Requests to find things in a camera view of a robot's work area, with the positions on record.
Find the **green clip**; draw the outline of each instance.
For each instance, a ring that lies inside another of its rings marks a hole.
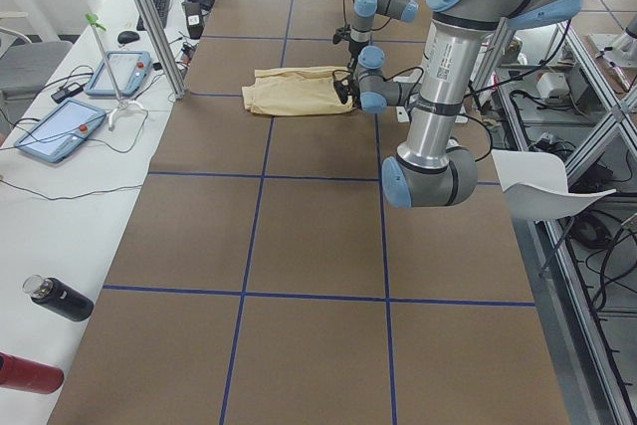
[[[93,25],[94,27],[97,27],[98,29],[102,29],[106,31],[106,27],[98,23],[98,16],[96,14],[87,14],[85,15],[85,17],[87,21],[89,22],[89,25]]]

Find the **tablet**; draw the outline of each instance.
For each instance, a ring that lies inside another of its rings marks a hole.
[[[98,126],[106,112],[74,99],[63,101],[18,139],[14,146],[48,163],[73,153]]]
[[[139,90],[152,67],[148,52],[106,52],[108,63],[123,97],[131,97]],[[104,60],[84,87],[89,97],[114,97],[115,90],[110,81]]]

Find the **bottle cap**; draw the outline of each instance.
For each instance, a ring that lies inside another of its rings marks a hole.
[[[47,288],[49,286],[49,281],[44,279],[42,276],[38,276],[34,274],[33,276],[27,278],[27,280],[22,285],[22,291],[27,293],[32,298],[40,299],[47,294]]]

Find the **white table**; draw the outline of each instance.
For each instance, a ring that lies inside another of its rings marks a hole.
[[[134,30],[137,11],[132,0],[107,0],[98,13],[106,26],[103,36],[107,50],[117,50],[116,36]],[[171,42],[187,33],[181,0],[173,0],[165,29]],[[126,50],[146,50],[153,62],[156,55],[145,32]],[[171,44],[176,54],[181,42]],[[90,29],[84,32],[52,79],[67,76],[77,65],[96,68],[100,52]],[[145,82],[149,85],[153,72]],[[39,95],[25,117],[41,118],[56,104],[53,90]],[[76,97],[104,109],[116,107],[115,100]],[[165,77],[158,80],[139,100],[149,116],[132,151],[118,154],[106,146],[88,142],[58,165],[40,162],[17,150],[0,151],[0,174],[15,185],[48,196],[74,196],[94,190],[140,185],[149,160],[161,138],[174,97]],[[114,131],[106,121],[93,136],[118,149],[127,149],[137,134],[143,115],[121,116]],[[15,129],[4,146],[22,134]],[[68,372],[82,339],[87,321],[76,323],[33,304],[21,288],[32,274],[56,277],[96,300],[128,221],[138,189],[89,196],[71,201],[46,201],[0,184],[0,350]],[[47,422],[60,391],[51,395],[0,388],[0,422],[11,425],[42,425]]]

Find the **beige fabric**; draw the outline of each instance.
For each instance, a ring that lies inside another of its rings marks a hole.
[[[346,113],[332,86],[331,73],[343,67],[255,70],[255,84],[243,87],[247,111],[273,116]]]

